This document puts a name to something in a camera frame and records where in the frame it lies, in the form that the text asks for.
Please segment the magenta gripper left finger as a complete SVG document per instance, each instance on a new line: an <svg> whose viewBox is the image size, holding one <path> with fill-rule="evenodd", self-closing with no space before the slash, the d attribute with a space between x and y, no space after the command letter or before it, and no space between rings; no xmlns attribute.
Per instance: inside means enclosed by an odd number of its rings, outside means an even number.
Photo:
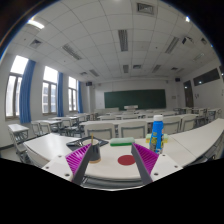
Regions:
<svg viewBox="0 0 224 224"><path fill-rule="evenodd" d="M91 155L92 145L88 144L65 156L66 161L73 173L73 182L76 185L80 185L82 183Z"/></svg>

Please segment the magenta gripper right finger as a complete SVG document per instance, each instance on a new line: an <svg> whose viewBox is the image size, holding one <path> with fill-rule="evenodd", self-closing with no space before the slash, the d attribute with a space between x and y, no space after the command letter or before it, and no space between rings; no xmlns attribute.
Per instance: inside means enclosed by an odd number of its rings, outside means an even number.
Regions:
<svg viewBox="0 0 224 224"><path fill-rule="evenodd" d="M143 184L147 185L151 183L151 172L158 160L159 155L136 143L132 144L131 153L134 156Z"/></svg>

